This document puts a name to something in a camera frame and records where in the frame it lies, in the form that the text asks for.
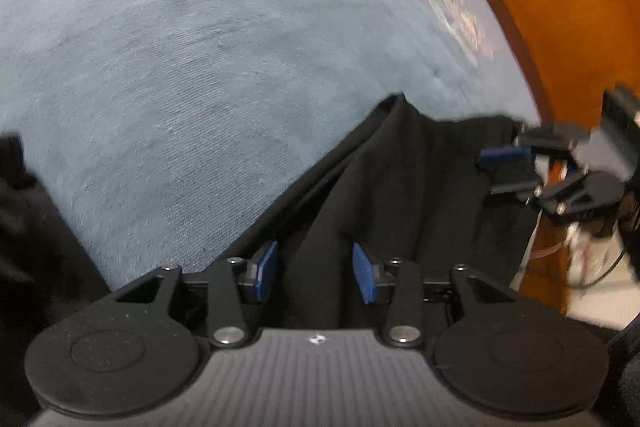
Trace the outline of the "blue floral bed sheet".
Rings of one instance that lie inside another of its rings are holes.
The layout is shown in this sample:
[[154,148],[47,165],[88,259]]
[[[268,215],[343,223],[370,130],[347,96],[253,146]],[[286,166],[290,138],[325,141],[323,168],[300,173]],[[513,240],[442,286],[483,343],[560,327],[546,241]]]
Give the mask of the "blue floral bed sheet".
[[203,268],[396,92],[538,117],[487,0],[1,0],[1,127],[113,287]]

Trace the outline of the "black pants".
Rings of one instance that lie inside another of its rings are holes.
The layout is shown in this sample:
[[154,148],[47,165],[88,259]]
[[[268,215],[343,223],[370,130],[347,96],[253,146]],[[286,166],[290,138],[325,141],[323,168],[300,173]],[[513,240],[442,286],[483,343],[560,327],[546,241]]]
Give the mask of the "black pants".
[[[491,202],[485,147],[510,144],[504,116],[439,121],[393,95],[295,181],[229,247],[249,256],[273,239],[278,273],[260,325],[364,327],[374,321],[350,265],[352,247],[446,277],[467,263],[510,283],[537,216],[516,200]],[[1,138],[1,342],[26,345],[107,294],[94,263],[46,189],[27,170],[15,133]]]

